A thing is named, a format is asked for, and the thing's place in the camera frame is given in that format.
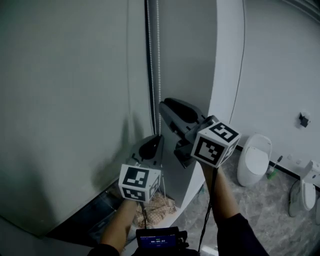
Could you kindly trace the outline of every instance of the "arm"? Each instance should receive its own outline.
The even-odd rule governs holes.
[[[213,167],[203,162],[200,162],[200,165],[203,170],[206,185],[210,192]],[[216,223],[239,213],[238,204],[221,168],[218,169],[216,175],[213,202],[212,211]]]
[[[110,224],[105,228],[101,236],[101,244],[114,247],[121,254],[128,237],[128,233],[134,220],[137,202],[124,200]]]

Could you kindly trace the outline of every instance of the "white toilet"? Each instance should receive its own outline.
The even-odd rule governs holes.
[[[246,141],[240,155],[237,179],[241,186],[257,183],[266,173],[271,157],[272,143],[266,136],[255,133]]]
[[[297,216],[300,211],[310,211],[316,203],[314,184],[320,184],[320,164],[311,160],[303,173],[305,176],[297,180],[290,190],[289,215],[291,217]]]

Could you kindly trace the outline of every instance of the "gray tile floor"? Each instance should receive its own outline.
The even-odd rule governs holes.
[[[289,216],[289,191],[296,179],[279,171],[272,180],[263,177],[252,187],[242,187],[237,181],[239,157],[240,152],[235,150],[222,167],[240,212],[248,219],[258,240],[271,256],[309,255],[320,239],[320,227],[316,225],[315,207],[297,217]],[[172,225],[188,232],[190,249],[198,250],[208,201],[205,186]],[[202,244],[211,248],[217,246],[217,232],[211,213]]]

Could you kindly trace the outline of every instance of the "display screen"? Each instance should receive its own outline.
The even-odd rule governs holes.
[[[176,246],[176,235],[141,236],[142,248],[168,248]]]

